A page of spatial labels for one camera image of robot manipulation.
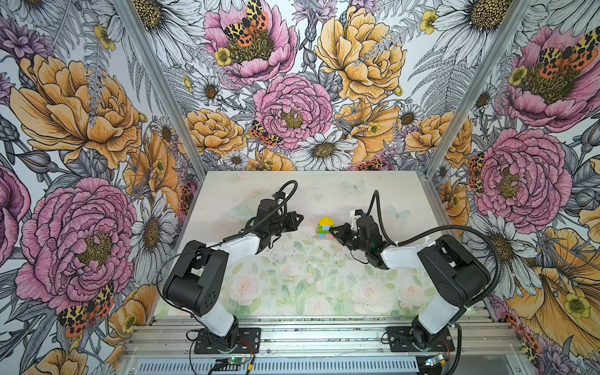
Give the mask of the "yellow wood block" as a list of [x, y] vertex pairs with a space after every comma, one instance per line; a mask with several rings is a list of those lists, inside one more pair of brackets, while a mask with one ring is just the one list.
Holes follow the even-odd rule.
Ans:
[[330, 228], [334, 225], [334, 220], [330, 217], [323, 217], [319, 221], [319, 226], [330, 226]]

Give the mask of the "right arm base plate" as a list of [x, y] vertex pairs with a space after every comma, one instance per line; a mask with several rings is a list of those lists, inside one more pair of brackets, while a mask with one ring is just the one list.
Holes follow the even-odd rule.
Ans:
[[425, 329], [392, 326], [386, 328], [386, 336], [393, 353], [451, 353], [456, 350], [448, 328], [430, 334]]

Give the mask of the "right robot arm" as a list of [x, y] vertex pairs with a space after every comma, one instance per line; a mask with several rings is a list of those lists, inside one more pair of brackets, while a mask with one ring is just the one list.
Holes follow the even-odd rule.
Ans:
[[456, 237], [443, 231], [462, 231], [489, 241], [485, 234], [471, 227], [444, 225], [417, 234], [403, 242], [384, 238], [384, 231], [371, 216], [356, 215], [352, 223], [331, 227], [336, 241], [350, 251], [365, 255], [367, 264], [380, 270], [424, 270], [435, 288], [427, 307], [411, 323], [406, 334], [396, 334], [399, 342], [413, 351], [430, 351], [448, 330], [480, 301], [497, 281], [489, 270]]

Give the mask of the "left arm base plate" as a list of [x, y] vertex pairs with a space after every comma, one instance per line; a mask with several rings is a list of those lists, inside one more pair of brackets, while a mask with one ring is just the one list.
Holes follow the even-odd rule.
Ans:
[[196, 355], [258, 354], [262, 331], [260, 328], [237, 328], [227, 336], [219, 337], [201, 329], [193, 340]]

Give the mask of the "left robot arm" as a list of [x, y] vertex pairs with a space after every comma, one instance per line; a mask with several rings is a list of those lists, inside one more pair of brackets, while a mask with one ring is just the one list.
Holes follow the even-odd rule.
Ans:
[[287, 210], [283, 198], [261, 200], [256, 216], [239, 233], [215, 244], [188, 242], [162, 283], [162, 297], [201, 323], [198, 337], [203, 344], [222, 353], [236, 350], [242, 343], [239, 321], [220, 302], [227, 268], [258, 255], [282, 234], [297, 231], [303, 220], [302, 214]]

